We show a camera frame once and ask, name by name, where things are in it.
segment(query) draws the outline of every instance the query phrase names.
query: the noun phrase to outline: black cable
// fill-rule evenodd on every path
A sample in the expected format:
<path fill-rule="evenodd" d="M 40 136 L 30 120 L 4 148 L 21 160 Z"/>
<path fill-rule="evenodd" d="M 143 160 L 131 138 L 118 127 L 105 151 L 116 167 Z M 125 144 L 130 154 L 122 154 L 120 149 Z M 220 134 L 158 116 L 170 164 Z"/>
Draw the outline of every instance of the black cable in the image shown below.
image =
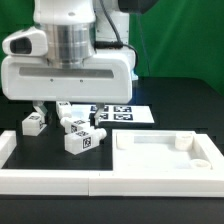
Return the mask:
<path fill-rule="evenodd" d="M 105 5 L 104 5 L 103 0 L 99 0 L 99 2 L 100 2 L 100 5 L 101 5 L 101 7 L 102 7 L 102 9 L 103 9 L 104 15 L 106 16 L 106 18 L 107 18 L 107 20 L 108 20 L 108 22 L 109 22 L 111 28 L 113 29 L 113 31 L 114 31 L 114 33 L 115 33 L 115 35 L 116 35 L 117 41 L 118 41 L 118 42 L 122 42 L 122 41 L 121 41 L 120 34 L 119 34 L 119 32 L 118 32 L 116 26 L 114 25 L 114 22 L 113 22 L 113 20 L 111 19 L 109 13 L 107 12 L 107 10 L 106 10 L 106 8 L 105 8 Z"/>
<path fill-rule="evenodd" d="M 116 49 L 121 49 L 123 48 L 124 46 L 125 47 L 128 47 L 129 49 L 133 50 L 135 52 L 135 67 L 137 67 L 138 65 L 138 52 L 136 51 L 136 49 L 134 47 L 132 47 L 131 45 L 128 45 L 128 44 L 124 44 L 122 41 L 121 41 L 121 37 L 120 37 L 120 34 L 113 22 L 113 20 L 111 19 L 110 15 L 108 14 L 106 8 L 105 8 L 105 5 L 104 5 L 104 2 L 103 0 L 99 0 L 100 2 L 100 5 L 101 5 L 101 8 L 104 12 L 104 15 L 106 16 L 111 28 L 113 29 L 114 33 L 115 33 L 115 36 L 117 38 L 117 41 L 116 42 L 107 42 L 107 41 L 96 41 L 95 42 L 95 48 L 98 48 L 98 49 L 105 49 L 105 48 L 116 48 Z"/>
<path fill-rule="evenodd" d="M 138 66 L 138 52 L 137 52 L 137 50 L 133 46 L 131 46 L 129 44 L 123 44 L 123 45 L 125 47 L 128 47 L 129 49 L 131 49 L 131 50 L 133 50 L 135 52 L 135 68 L 136 68 Z"/>

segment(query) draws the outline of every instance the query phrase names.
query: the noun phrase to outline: white platform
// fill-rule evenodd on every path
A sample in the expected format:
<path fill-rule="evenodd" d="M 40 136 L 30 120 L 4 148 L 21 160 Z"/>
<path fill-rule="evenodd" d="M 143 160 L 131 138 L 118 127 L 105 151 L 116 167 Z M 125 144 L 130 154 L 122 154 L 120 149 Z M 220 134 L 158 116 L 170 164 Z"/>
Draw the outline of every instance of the white platform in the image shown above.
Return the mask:
<path fill-rule="evenodd" d="M 0 170 L 0 194 L 224 197 L 224 157 L 191 133 L 192 149 L 180 151 L 175 131 L 114 130 L 113 171 Z M 118 148 L 124 135 L 127 148 Z M 192 169 L 192 159 L 212 167 Z"/>

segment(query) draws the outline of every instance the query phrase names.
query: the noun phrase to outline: black and white pattern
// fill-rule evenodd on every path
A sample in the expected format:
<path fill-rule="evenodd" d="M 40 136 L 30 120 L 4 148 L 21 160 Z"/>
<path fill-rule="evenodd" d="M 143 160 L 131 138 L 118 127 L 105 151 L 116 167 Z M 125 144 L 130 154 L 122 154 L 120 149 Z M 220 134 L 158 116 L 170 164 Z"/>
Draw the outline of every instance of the black and white pattern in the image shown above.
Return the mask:
<path fill-rule="evenodd" d="M 91 146 L 91 137 L 87 137 L 83 139 L 83 149 L 86 149 Z"/>
<path fill-rule="evenodd" d="M 132 114 L 114 114 L 114 120 L 116 121 L 133 121 Z"/>
<path fill-rule="evenodd" d="M 107 113 L 102 113 L 100 115 L 100 119 L 102 119 L 102 120 L 108 120 L 108 118 L 109 118 L 109 114 L 107 114 Z"/>
<path fill-rule="evenodd" d="M 89 135 L 89 133 L 85 132 L 85 131 L 79 131 L 76 133 L 76 135 L 80 136 L 80 137 L 84 137 L 86 135 Z"/>
<path fill-rule="evenodd" d="M 42 121 L 40 121 L 40 129 L 43 127 L 43 123 Z"/>
<path fill-rule="evenodd" d="M 96 112 L 96 110 L 97 110 L 96 106 L 91 106 L 91 108 L 90 108 L 91 112 Z M 108 112 L 109 111 L 109 106 L 105 106 L 103 111 Z"/>
<path fill-rule="evenodd" d="M 59 103 L 59 105 L 60 106 L 66 106 L 66 105 L 69 105 L 69 104 L 65 102 L 65 103 Z"/>
<path fill-rule="evenodd" d="M 40 119 L 40 117 L 39 116 L 31 116 L 31 117 L 29 117 L 29 119 L 30 120 L 38 120 L 38 119 Z"/>
<path fill-rule="evenodd" d="M 74 121 L 73 123 L 76 124 L 76 125 L 81 125 L 81 124 L 84 124 L 86 122 L 82 121 L 82 120 L 78 120 L 78 121 Z"/>
<path fill-rule="evenodd" d="M 115 106 L 114 107 L 114 112 L 116 113 L 132 113 L 132 109 L 131 107 L 119 107 L 119 106 Z"/>
<path fill-rule="evenodd" d="M 71 125 L 71 133 L 77 132 L 78 128 L 75 125 Z"/>

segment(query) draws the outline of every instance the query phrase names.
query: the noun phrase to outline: metal cylinder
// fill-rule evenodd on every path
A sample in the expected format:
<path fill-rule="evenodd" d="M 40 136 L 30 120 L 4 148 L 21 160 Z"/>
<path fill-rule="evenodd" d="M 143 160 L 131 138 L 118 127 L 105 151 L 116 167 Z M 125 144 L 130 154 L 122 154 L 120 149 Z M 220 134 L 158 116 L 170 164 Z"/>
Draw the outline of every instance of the metal cylinder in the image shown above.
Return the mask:
<path fill-rule="evenodd" d="M 48 39 L 47 59 L 54 68 L 81 68 L 82 60 L 94 55 L 94 23 L 37 25 Z"/>

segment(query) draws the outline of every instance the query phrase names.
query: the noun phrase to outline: white block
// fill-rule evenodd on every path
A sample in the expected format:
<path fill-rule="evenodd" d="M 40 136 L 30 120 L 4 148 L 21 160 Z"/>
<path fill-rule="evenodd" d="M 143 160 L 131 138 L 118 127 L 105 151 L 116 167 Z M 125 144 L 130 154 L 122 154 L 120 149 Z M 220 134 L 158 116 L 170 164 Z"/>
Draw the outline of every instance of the white block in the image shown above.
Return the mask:
<path fill-rule="evenodd" d="M 16 145 L 16 132 L 4 131 L 0 136 L 0 168 L 3 167 Z"/>
<path fill-rule="evenodd" d="M 61 119 L 61 125 L 65 128 L 65 133 L 67 134 L 90 128 L 90 122 L 67 117 Z"/>
<path fill-rule="evenodd" d="M 39 113 L 33 112 L 22 122 L 23 135 L 37 136 L 46 127 Z"/>
<path fill-rule="evenodd" d="M 100 140 L 104 139 L 106 136 L 106 130 L 103 128 L 96 130 L 89 128 L 65 135 L 65 150 L 77 155 L 99 146 Z"/>
<path fill-rule="evenodd" d="M 59 119 L 62 119 L 63 117 L 72 117 L 72 106 L 69 102 L 57 101 L 56 111 Z"/>

